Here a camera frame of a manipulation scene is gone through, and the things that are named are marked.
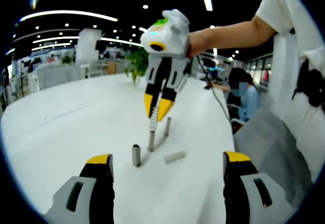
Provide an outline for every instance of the metal rod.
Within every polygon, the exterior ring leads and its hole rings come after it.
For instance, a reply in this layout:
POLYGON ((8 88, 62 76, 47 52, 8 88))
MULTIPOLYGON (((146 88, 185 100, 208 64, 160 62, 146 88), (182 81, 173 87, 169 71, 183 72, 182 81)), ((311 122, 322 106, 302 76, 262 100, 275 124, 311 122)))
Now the metal rod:
POLYGON ((175 154, 171 154, 165 157, 165 162, 166 164, 170 163, 170 162, 174 162, 177 161, 178 159, 182 159, 186 157, 186 152, 184 150, 179 151, 175 154))
POLYGON ((150 152, 153 151, 153 145, 154 145, 154 134, 155 134, 155 131, 150 131, 150 136, 149 136, 149 147, 148 147, 148 150, 150 152))
POLYGON ((167 118, 166 128, 165 128, 165 136, 169 135, 169 128, 171 126, 172 119, 170 117, 167 118))
POLYGON ((132 148, 132 162, 133 166, 138 167, 141 165, 141 148, 139 145, 135 144, 132 148))

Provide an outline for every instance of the office desk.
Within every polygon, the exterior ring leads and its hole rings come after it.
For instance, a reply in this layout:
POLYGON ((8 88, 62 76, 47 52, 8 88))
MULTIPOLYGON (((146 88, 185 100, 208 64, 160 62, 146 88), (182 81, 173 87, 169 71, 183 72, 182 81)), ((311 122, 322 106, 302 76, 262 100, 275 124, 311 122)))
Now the office desk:
MULTIPOLYGON (((125 74, 75 81, 30 94, 2 117, 9 163, 31 204, 40 211, 86 161, 113 154, 115 223, 224 223, 222 153, 234 150, 231 127, 205 82, 189 79, 176 97, 170 135, 158 123, 148 153, 145 80, 125 74), (132 145, 146 162, 132 166, 132 145), (180 150, 186 158, 166 164, 180 150)), ((215 90, 226 106, 222 91, 215 90)))

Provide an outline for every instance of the hand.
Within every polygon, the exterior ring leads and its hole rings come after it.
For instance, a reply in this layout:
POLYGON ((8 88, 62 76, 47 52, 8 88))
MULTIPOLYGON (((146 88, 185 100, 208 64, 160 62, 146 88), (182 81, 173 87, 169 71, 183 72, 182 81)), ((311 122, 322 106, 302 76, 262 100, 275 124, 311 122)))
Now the hand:
POLYGON ((195 31, 189 34, 189 49, 187 56, 189 58, 200 55, 207 50, 205 29, 195 31))

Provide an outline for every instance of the black cable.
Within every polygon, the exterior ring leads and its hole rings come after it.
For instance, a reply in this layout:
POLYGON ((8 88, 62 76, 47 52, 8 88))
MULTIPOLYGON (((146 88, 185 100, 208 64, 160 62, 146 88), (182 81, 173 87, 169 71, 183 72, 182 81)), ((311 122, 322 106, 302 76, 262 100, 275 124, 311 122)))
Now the black cable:
POLYGON ((204 67, 203 67, 203 65, 201 64, 200 59, 199 59, 198 56, 197 56, 197 59, 198 59, 198 63, 200 64, 200 66, 201 66, 201 68, 202 68, 202 70, 203 70, 203 72, 204 72, 204 74, 205 74, 205 76, 206 76, 206 78, 207 78, 207 81, 208 81, 208 83, 209 83, 209 86, 211 87, 211 90, 212 90, 212 93, 213 93, 214 97, 217 99, 218 103, 220 104, 220 106, 221 106, 221 108, 222 108, 222 110, 223 110, 223 112, 224 112, 224 115, 226 116, 227 120, 229 121, 230 119, 229 119, 229 117, 227 116, 227 113, 226 113, 224 107, 222 106, 220 100, 219 100, 218 97, 215 95, 214 90, 213 90, 212 83, 211 83, 211 81, 210 81, 210 79, 209 79, 209 77, 208 77, 208 74, 207 74, 206 71, 204 70, 204 67))

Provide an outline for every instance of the metal peg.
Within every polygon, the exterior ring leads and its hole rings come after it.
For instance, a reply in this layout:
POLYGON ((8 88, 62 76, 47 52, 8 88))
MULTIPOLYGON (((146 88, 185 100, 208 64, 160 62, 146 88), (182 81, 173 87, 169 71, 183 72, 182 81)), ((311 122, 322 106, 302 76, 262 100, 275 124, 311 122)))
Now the metal peg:
POLYGON ((155 134, 155 131, 150 131, 150 135, 149 135, 149 147, 148 147, 149 152, 152 152, 153 151, 154 134, 155 134))
POLYGON ((139 145, 135 144, 132 148, 132 162, 135 167, 138 167, 141 164, 141 148, 139 145))
POLYGON ((186 157, 186 152, 184 150, 179 151, 175 154, 171 154, 165 157, 165 162, 166 164, 170 163, 170 162, 174 162, 177 161, 178 159, 182 159, 186 157))
POLYGON ((166 123, 166 128, 165 128, 165 133, 164 133, 165 136, 168 136, 168 134, 169 134, 169 128, 171 126, 171 121, 172 121, 172 119, 170 117, 168 117, 167 123, 166 123))

